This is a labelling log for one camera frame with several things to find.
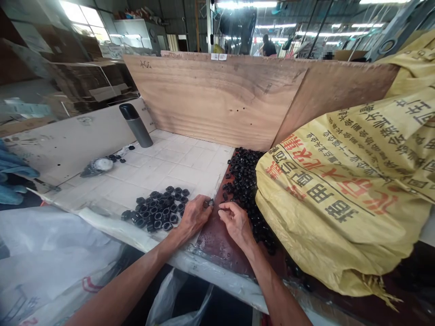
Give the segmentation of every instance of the gray thermos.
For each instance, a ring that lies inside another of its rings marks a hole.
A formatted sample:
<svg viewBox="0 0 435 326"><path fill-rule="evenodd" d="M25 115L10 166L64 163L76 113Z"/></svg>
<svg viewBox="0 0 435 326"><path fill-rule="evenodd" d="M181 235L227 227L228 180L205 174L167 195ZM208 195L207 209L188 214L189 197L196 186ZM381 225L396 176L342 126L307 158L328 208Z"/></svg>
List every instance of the gray thermos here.
<svg viewBox="0 0 435 326"><path fill-rule="evenodd" d="M150 134L146 130L142 119L139 117L135 107L130 103L124 103L119 106L122 115L126 119L128 126L135 135L139 145L143 148L147 148L153 145L153 141Z"/></svg>

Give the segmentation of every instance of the hand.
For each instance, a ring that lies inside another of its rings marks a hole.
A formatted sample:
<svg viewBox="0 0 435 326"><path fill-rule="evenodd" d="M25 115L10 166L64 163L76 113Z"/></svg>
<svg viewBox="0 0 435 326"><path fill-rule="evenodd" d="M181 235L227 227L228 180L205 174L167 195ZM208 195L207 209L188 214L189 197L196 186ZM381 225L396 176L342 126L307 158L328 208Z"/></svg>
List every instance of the hand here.
<svg viewBox="0 0 435 326"><path fill-rule="evenodd" d="M204 210L205 201L210 201L210 197L197 195L186 204L180 225L174 229L178 234L185 237L185 240L193 237L208 221L213 206L209 206Z"/></svg>
<svg viewBox="0 0 435 326"><path fill-rule="evenodd" d="M221 221L227 226L230 237L243 250L255 243L249 225L248 214L233 201L222 203L218 212Z"/></svg>

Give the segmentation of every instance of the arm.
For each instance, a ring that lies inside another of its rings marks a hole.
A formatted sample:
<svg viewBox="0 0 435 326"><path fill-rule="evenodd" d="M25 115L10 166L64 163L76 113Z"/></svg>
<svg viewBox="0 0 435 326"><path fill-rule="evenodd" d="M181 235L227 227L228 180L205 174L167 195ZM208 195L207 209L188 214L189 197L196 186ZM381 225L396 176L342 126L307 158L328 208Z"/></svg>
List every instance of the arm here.
<svg viewBox="0 0 435 326"><path fill-rule="evenodd" d="M219 205L219 216L243 250L263 292L273 325L311 325L307 315L267 262L254 240L247 213L236 203Z"/></svg>
<svg viewBox="0 0 435 326"><path fill-rule="evenodd" d="M189 201L180 225L85 303L65 325L121 325L164 263L207 222L212 207L204 211L203 203L209 200L198 195Z"/></svg>

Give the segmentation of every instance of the white plastic bag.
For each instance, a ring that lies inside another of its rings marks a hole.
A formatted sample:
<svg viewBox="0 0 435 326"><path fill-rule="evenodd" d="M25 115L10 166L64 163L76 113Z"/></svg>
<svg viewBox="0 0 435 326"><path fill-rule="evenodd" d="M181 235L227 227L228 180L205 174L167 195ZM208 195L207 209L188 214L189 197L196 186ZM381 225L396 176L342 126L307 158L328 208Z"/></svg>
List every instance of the white plastic bag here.
<svg viewBox="0 0 435 326"><path fill-rule="evenodd" d="M53 206L0 212L0 237L0 325L61 325L122 268L122 243Z"/></svg>
<svg viewBox="0 0 435 326"><path fill-rule="evenodd" d="M145 326L198 326L200 324L212 296L212 284L208 287L201 308L198 311L172 318L175 299L184 283L186 283L187 277L186 273L175 268L166 275L160 286L159 293L154 299Z"/></svg>

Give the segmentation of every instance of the plywood panel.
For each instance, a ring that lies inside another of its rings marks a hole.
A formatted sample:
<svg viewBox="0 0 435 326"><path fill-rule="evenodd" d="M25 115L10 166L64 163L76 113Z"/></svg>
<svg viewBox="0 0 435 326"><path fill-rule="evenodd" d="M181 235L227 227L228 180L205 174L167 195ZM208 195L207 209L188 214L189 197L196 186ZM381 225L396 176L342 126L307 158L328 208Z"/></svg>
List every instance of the plywood panel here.
<svg viewBox="0 0 435 326"><path fill-rule="evenodd" d="M276 135L280 143L299 127L325 113L384 98L399 68L359 62L294 60L308 69Z"/></svg>
<svg viewBox="0 0 435 326"><path fill-rule="evenodd" d="M199 59L124 56L157 128L268 150L306 68L290 60L189 55Z"/></svg>

